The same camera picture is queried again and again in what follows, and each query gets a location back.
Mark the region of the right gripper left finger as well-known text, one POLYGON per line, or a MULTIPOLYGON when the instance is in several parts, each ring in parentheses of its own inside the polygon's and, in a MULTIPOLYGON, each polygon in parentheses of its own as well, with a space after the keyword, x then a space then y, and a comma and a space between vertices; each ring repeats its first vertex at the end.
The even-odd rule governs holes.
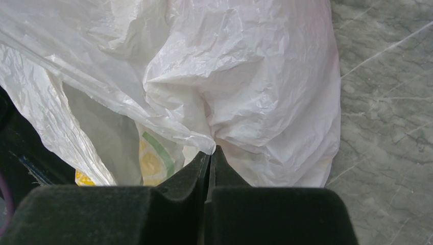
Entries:
POLYGON ((200 152, 155 187, 36 188, 1 244, 203 244, 209 164, 200 152))

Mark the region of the white plastic bag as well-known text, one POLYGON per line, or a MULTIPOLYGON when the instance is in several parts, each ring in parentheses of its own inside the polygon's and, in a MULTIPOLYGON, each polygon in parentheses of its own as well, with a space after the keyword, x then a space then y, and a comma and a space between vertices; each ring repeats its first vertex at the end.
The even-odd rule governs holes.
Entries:
POLYGON ((96 185, 221 146, 250 185, 323 187, 340 146, 330 1, 1 1, 1 87, 96 185))

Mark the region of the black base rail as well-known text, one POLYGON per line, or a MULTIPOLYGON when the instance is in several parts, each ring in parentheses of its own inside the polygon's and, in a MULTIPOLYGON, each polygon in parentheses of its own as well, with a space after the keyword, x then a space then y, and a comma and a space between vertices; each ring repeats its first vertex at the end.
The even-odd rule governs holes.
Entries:
POLYGON ((75 169, 45 148, 4 89, 1 89, 1 174, 15 207, 39 186, 75 184, 75 169))

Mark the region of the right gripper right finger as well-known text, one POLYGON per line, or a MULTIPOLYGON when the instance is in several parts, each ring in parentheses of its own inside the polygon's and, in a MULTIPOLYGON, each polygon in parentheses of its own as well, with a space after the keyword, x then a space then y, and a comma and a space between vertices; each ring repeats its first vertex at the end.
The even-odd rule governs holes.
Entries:
POLYGON ((252 187, 220 146, 210 157, 205 244, 357 244, 342 199, 324 188, 252 187))

